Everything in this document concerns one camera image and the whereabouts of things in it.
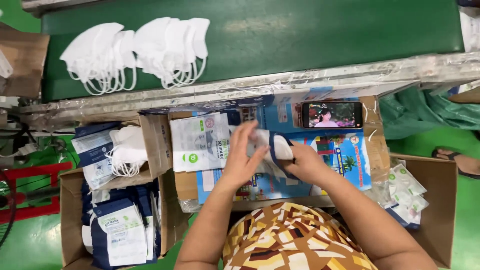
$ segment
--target phone screen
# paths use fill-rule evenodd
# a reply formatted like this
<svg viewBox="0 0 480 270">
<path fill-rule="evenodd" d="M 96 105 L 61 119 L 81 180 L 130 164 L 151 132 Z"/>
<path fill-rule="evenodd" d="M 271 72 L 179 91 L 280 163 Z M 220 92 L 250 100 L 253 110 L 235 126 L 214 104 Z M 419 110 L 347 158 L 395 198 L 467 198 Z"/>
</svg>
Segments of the phone screen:
<svg viewBox="0 0 480 270">
<path fill-rule="evenodd" d="M 302 106 L 306 128 L 361 128 L 361 102 L 312 102 Z"/>
</svg>

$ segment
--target green conveyor belt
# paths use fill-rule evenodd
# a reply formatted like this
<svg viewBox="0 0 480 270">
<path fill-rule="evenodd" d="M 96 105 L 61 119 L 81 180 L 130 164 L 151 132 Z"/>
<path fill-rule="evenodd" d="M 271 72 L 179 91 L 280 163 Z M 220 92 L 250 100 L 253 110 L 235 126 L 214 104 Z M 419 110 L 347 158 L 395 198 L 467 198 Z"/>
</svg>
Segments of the green conveyor belt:
<svg viewBox="0 0 480 270">
<path fill-rule="evenodd" d="M 88 96 L 59 60 L 79 33 L 109 22 L 137 30 L 166 16 L 211 21 L 198 82 L 463 51 L 455 0 L 116 0 L 43 16 L 43 101 Z M 136 90 L 159 87 L 138 70 Z"/>
</svg>

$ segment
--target left hand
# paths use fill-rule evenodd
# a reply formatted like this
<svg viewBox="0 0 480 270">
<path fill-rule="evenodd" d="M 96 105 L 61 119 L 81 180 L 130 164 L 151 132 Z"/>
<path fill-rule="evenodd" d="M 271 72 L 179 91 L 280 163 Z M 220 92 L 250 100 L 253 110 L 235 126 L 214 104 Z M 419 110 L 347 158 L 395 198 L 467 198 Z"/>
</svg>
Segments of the left hand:
<svg viewBox="0 0 480 270">
<path fill-rule="evenodd" d="M 222 177 L 215 186 L 220 184 L 235 192 L 252 178 L 258 165 L 270 150 L 269 146 L 263 146 L 257 148 L 252 157 L 247 156 L 248 139 L 255 138 L 254 130 L 257 125 L 258 121 L 245 122 L 232 133 L 227 163 Z"/>
</svg>

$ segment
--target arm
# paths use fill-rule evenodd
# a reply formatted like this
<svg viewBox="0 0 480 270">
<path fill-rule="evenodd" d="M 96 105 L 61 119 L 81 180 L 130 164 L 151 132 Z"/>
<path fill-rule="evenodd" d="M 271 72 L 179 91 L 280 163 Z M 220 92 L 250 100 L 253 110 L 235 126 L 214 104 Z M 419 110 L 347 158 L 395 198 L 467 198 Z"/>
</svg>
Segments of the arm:
<svg viewBox="0 0 480 270">
<path fill-rule="evenodd" d="M 175 270 L 216 270 L 227 238 L 233 196 L 254 174 L 268 152 L 257 149 L 247 156 L 248 138 L 258 122 L 240 125 L 230 137 L 230 151 L 222 177 L 200 210 L 181 246 Z"/>
<path fill-rule="evenodd" d="M 285 168 L 328 193 L 353 236 L 378 269 L 438 269 L 394 218 L 330 169 L 310 146 L 295 144 L 292 151 L 295 163 L 286 163 Z"/>
</svg>

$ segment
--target brown patterned fabric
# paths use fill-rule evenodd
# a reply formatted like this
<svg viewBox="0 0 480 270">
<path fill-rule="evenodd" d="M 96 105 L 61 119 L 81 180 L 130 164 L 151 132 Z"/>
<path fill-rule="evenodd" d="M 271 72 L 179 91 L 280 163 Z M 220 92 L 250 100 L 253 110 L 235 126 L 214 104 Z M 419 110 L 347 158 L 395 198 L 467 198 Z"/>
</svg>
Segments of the brown patterned fabric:
<svg viewBox="0 0 480 270">
<path fill-rule="evenodd" d="M 223 248 L 225 270 L 377 270 L 329 214 L 277 203 L 240 219 Z"/>
</svg>

